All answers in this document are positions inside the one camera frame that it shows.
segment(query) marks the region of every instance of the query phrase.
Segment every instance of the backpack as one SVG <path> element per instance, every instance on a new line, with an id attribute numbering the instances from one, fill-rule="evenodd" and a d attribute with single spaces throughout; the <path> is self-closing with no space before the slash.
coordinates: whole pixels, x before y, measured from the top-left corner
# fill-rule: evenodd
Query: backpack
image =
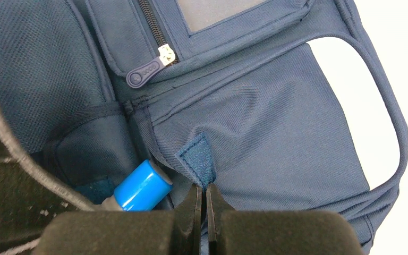
<path id="1" fill-rule="evenodd" d="M 150 159 L 157 209 L 215 183 L 237 210 L 339 213 L 366 254 L 407 162 L 353 0 L 0 0 L 0 107 L 18 173 L 62 203 L 93 210 Z"/>

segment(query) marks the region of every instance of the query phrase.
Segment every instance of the navy fabric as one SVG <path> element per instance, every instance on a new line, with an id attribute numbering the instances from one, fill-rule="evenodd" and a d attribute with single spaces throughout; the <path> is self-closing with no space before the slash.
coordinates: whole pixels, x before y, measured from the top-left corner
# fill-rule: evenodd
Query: navy fabric
<path id="1" fill-rule="evenodd" d="M 45 165 L 71 186 L 121 183 L 140 163 L 121 106 L 108 103 L 65 119 L 44 149 Z"/>
<path id="2" fill-rule="evenodd" d="M 197 185 L 206 189 L 210 183 L 215 181 L 214 160 L 205 133 L 198 134 L 184 145 L 175 154 L 175 157 L 186 170 L 186 172 L 181 173 L 192 179 Z"/>
<path id="3" fill-rule="evenodd" d="M 182 16 L 190 32 L 210 27 L 242 12 L 250 11 L 250 8 L 258 7 L 258 4 L 266 0 L 226 0 L 226 1 L 201 1 L 201 0 L 177 0 L 181 8 Z"/>
<path id="4" fill-rule="evenodd" d="M 214 181 L 239 210 L 340 213 L 369 252 L 376 230 L 397 199 L 408 137 L 353 0 L 269 0 L 193 32 L 177 1 L 151 0 L 160 29 L 180 62 L 138 90 L 129 88 L 124 76 L 158 54 L 140 7 L 127 0 L 85 1 L 87 11 L 82 2 L 79 5 L 107 61 L 116 98 L 126 102 L 129 127 L 121 112 L 64 122 L 59 129 L 66 135 L 52 151 L 66 182 L 81 185 L 109 177 L 117 184 L 139 159 L 152 155 L 173 169 L 168 174 L 174 183 L 174 206 L 192 182 L 205 187 Z M 77 33 L 85 31 L 83 21 L 72 18 L 76 11 L 62 3 L 48 1 L 43 8 L 0 3 L 0 27 L 21 31 L 0 30 L 0 45 L 14 42 L 11 57 L 0 57 L 0 100 L 31 152 L 39 148 L 44 132 L 67 116 L 81 120 L 87 115 L 84 109 L 105 107 L 112 97 L 99 86 L 105 79 L 93 62 L 97 53 L 87 43 L 89 34 Z M 7 19 L 6 6 L 25 7 L 16 8 Z M 27 11 L 30 19 L 21 20 L 18 10 Z M 47 32 L 58 27 L 63 29 L 60 34 Z M 321 37 L 341 38 L 358 51 L 395 127 L 399 166 L 374 190 L 369 189 L 340 103 L 306 44 Z M 53 98 L 60 103 L 51 102 Z M 202 254 L 208 252 L 206 237 L 204 225 Z"/>
<path id="5" fill-rule="evenodd" d="M 75 188 L 77 192 L 90 199 L 96 205 L 101 204 L 104 199 L 111 197 L 114 189 L 115 184 L 109 178 Z"/>
<path id="6" fill-rule="evenodd" d="M 0 1 L 0 105 L 30 153 L 52 128 L 113 100 L 86 25 L 68 1 Z"/>
<path id="7" fill-rule="evenodd" d="M 163 12 L 175 8 L 161 8 L 154 2 Z M 139 90 L 128 89 L 122 78 L 112 77 L 119 96 L 143 102 L 135 104 L 135 118 L 146 147 L 178 173 L 172 176 L 176 206 L 185 196 L 185 187 L 197 182 L 177 152 L 206 132 L 212 141 L 215 182 L 236 209 L 335 211 L 350 221 L 368 253 L 387 214 L 383 208 L 389 210 L 398 196 L 407 161 L 407 127 L 353 6 L 352 1 L 315 1 L 298 24 L 288 23 L 284 31 L 261 43 L 246 44 L 232 55 L 220 48 L 188 59 L 179 53 L 181 62 Z M 167 36 L 173 48 L 187 50 L 200 50 L 208 40 L 221 43 L 226 38 L 211 36 L 193 44 L 198 49 L 190 49 L 182 45 L 181 35 Z M 342 38 L 358 50 L 397 131 L 399 168 L 372 191 L 343 110 L 305 44 L 320 37 Z"/>

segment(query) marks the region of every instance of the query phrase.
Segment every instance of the blue cylinder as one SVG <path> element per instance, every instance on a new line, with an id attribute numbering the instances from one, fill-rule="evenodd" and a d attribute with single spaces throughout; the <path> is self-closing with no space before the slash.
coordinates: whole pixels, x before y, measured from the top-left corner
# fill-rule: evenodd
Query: blue cylinder
<path id="1" fill-rule="evenodd" d="M 120 185 L 114 197 L 124 211 L 152 210 L 170 191 L 173 183 L 154 163 L 145 160 Z"/>

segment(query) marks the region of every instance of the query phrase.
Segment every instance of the zipper pull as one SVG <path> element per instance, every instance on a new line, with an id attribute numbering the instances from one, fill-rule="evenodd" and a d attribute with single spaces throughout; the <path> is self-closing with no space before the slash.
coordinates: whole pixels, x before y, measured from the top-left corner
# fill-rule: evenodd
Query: zipper pull
<path id="1" fill-rule="evenodd" d="M 151 60 L 148 64 L 130 71 L 126 76 L 129 87 L 138 89 L 146 84 L 154 75 L 176 59 L 176 54 L 168 44 L 158 48 L 160 56 Z"/>

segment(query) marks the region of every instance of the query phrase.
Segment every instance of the backpack pocket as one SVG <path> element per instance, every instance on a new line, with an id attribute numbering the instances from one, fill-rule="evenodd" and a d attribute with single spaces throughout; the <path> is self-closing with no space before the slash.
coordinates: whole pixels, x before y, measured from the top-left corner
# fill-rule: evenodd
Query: backpack pocket
<path id="1" fill-rule="evenodd" d="M 236 5 L 237 2 L 224 4 Z M 220 10 L 221 16 L 226 18 L 194 32 L 190 31 L 182 14 L 181 7 L 187 5 L 183 1 L 150 1 L 153 13 L 149 19 L 156 20 L 156 31 L 162 33 L 177 58 L 196 69 L 299 23 L 309 13 L 314 1 L 245 2 L 251 7 L 241 8 L 233 15 Z M 207 3 L 203 8 L 211 11 L 218 9 L 218 5 L 222 3 Z M 124 77 L 159 54 L 157 48 L 160 45 L 137 1 L 118 0 L 108 4 L 101 0 L 87 0 L 87 7 L 107 63 L 115 74 Z M 208 18 L 204 13 L 199 17 Z"/>
<path id="2" fill-rule="evenodd" d="M 47 170 L 96 204 L 140 164 L 117 102 L 68 116 L 52 131 L 43 154 Z"/>
<path id="3" fill-rule="evenodd" d="M 272 49 L 182 85 L 180 79 L 165 81 L 178 87 L 145 98 L 135 110 L 149 118 L 144 124 L 151 125 L 152 132 L 145 135 L 155 145 L 148 147 L 158 149 L 152 153 L 185 172 L 175 154 L 206 133 L 215 182 L 236 209 L 318 208 L 359 198 L 381 186 L 395 174 L 400 151 L 375 80 L 361 55 L 338 38 L 329 40 L 348 46 L 364 67 L 347 66 L 351 71 L 346 76 L 332 79 L 315 50 L 315 43 L 327 39 L 314 38 L 318 37 Z M 344 50 L 332 45 L 334 41 L 323 43 L 328 49 Z M 382 158 L 374 154 L 377 150 L 390 154 Z M 351 205 L 328 209 L 342 212 Z"/>

